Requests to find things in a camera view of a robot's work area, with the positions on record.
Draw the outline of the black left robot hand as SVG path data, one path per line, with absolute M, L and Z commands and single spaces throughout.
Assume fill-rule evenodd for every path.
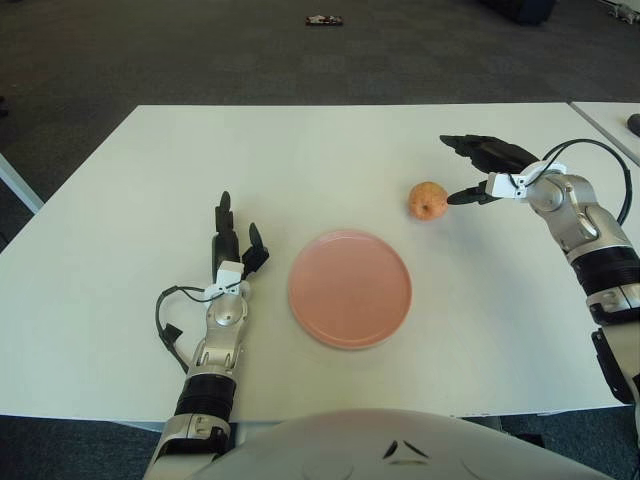
M 270 254 L 265 246 L 257 225 L 249 225 L 250 247 L 240 254 L 238 236 L 234 230 L 234 215 L 231 210 L 231 196 L 228 191 L 221 195 L 219 204 L 214 209 L 215 234 L 212 238 L 212 280 L 216 282 L 217 272 L 224 261 L 242 263 L 244 272 L 241 279 L 257 272 L 269 259 Z

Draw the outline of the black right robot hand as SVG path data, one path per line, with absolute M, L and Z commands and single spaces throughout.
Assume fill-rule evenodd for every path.
M 538 159 L 522 147 L 507 143 L 491 136 L 479 135 L 440 135 L 442 143 L 455 150 L 459 156 L 469 158 L 471 165 L 477 170 L 489 174 L 520 174 L 526 167 Z M 448 205 L 464 205 L 478 203 L 484 205 L 496 201 L 486 189 L 487 181 L 451 194 L 447 198 Z

